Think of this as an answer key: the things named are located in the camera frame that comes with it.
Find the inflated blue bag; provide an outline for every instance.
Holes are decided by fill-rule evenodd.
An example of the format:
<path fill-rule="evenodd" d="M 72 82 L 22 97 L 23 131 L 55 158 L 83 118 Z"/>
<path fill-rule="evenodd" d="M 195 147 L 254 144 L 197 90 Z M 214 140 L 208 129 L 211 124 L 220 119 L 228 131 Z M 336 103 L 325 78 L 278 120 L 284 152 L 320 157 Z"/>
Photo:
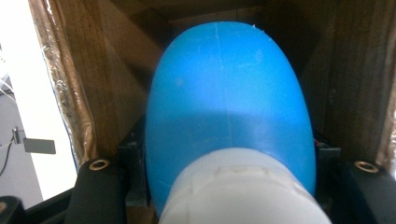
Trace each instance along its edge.
<path fill-rule="evenodd" d="M 152 82 L 146 146 L 159 216 L 180 172 L 227 147 L 275 158 L 314 192 L 315 152 L 304 97 L 282 50 L 255 26 L 213 22 L 173 41 Z"/>

